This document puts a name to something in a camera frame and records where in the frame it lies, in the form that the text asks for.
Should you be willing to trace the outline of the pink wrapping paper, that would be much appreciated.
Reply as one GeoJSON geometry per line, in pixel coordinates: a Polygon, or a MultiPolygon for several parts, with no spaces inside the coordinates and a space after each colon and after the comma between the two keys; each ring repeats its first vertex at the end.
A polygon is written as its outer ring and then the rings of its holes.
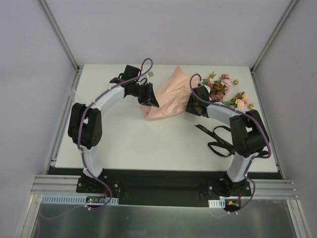
{"type": "Polygon", "coordinates": [[[190,87],[196,87],[198,81],[195,76],[191,83],[190,76],[178,65],[171,77],[155,93],[159,107],[141,107],[144,118],[163,119],[184,112],[191,95],[190,87]]]}

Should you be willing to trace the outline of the black ribbon gold lettering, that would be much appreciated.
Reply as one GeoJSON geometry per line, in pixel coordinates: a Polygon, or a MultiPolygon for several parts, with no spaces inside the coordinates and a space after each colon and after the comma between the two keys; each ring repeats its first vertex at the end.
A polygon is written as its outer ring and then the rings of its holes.
{"type": "Polygon", "coordinates": [[[216,130],[216,129],[219,129],[219,128],[224,129],[224,130],[226,130],[226,131],[228,131],[228,132],[231,132],[231,129],[230,129],[228,126],[219,125],[219,126],[216,126],[216,127],[213,129],[213,131],[208,130],[206,127],[204,127],[204,126],[201,125],[201,124],[197,124],[197,125],[195,125],[195,127],[198,128],[198,129],[200,129],[201,131],[203,131],[204,133],[206,133],[207,135],[209,135],[210,137],[212,137],[212,138],[215,140],[214,142],[209,142],[209,143],[208,143],[208,147],[209,147],[216,155],[221,156],[221,157],[223,157],[223,158],[228,158],[228,157],[230,157],[230,156],[232,156],[232,155],[235,155],[235,152],[236,152],[236,151],[235,151],[233,145],[230,144],[229,142],[227,142],[226,140],[220,138],[220,137],[216,134],[216,132],[215,132],[215,130],[216,130]],[[225,149],[225,150],[228,152],[228,154],[227,154],[227,155],[221,154],[221,153],[219,153],[218,151],[216,151],[216,150],[214,149],[214,147],[219,147],[219,148],[225,149]]]}

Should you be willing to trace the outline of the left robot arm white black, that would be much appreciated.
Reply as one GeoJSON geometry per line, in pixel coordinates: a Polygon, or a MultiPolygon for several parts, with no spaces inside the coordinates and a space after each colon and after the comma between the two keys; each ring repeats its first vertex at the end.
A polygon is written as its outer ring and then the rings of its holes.
{"type": "Polygon", "coordinates": [[[142,72],[141,68],[127,65],[124,72],[114,77],[107,89],[93,101],[72,106],[67,133],[81,154],[83,173],[90,177],[87,186],[94,193],[101,192],[105,186],[105,181],[99,177],[103,167],[96,151],[103,135],[102,117],[126,96],[137,98],[142,106],[158,108],[153,84],[148,81],[151,74],[150,68],[142,72]]]}

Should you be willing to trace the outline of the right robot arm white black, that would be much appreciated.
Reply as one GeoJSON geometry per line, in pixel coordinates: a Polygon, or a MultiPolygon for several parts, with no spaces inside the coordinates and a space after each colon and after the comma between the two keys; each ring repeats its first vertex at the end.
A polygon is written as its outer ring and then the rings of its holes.
{"type": "Polygon", "coordinates": [[[222,180],[213,186],[219,196],[233,196],[247,181],[248,170],[255,158],[269,158],[271,148],[260,114],[256,110],[242,112],[221,102],[209,100],[209,92],[204,85],[191,89],[186,111],[210,119],[215,119],[231,130],[234,158],[222,180]]]}

